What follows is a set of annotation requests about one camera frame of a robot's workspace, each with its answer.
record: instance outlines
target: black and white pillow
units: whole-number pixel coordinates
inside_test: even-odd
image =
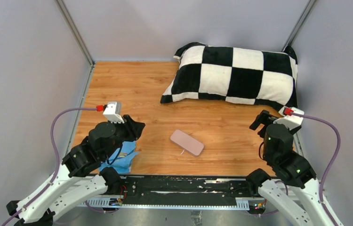
[[[280,113],[284,106],[297,107],[297,57],[292,47],[265,52],[192,42],[174,58],[179,69],[162,104],[190,98],[269,105]]]

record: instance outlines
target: blue cloth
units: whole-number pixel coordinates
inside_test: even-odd
[[[130,173],[132,159],[139,154],[139,152],[134,152],[136,148],[136,141],[128,142],[125,141],[122,143],[121,152],[118,158],[114,161],[112,165],[109,165],[106,161],[102,162],[102,165],[99,167],[99,171],[102,171],[106,167],[114,167],[117,173]],[[117,148],[113,155],[110,156],[109,162],[112,162],[115,156],[117,155],[120,149]]]

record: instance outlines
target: gray wall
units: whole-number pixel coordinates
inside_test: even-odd
[[[79,104],[89,70],[54,1],[0,0],[0,225],[53,172],[51,122]],[[56,125],[62,154],[74,120]]]
[[[300,108],[334,123],[342,146],[326,180],[326,195],[345,225],[353,225],[353,1],[321,0],[293,44],[298,54]],[[306,156],[321,177],[336,147],[333,131],[304,120]]]
[[[65,0],[95,60],[171,60],[183,45],[280,51],[308,0]]]

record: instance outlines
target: wooden table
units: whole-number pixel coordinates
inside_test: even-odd
[[[146,124],[136,143],[139,154],[132,174],[234,175],[245,176],[257,168],[274,172],[258,157],[262,139],[249,129],[268,106],[238,105],[217,100],[182,100],[160,104],[162,93],[173,80],[177,62],[98,62],[86,96],[85,107],[122,103],[121,114]],[[97,123],[98,112],[81,114],[73,145]],[[180,129],[204,143],[199,157],[173,144],[169,137]]]

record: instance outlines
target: pink phone case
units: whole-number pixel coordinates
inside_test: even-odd
[[[175,130],[175,132],[171,135],[170,139],[176,145],[180,146],[182,149],[190,152],[196,157],[199,156],[199,154],[204,149],[204,144],[202,142],[180,131],[179,129]]]

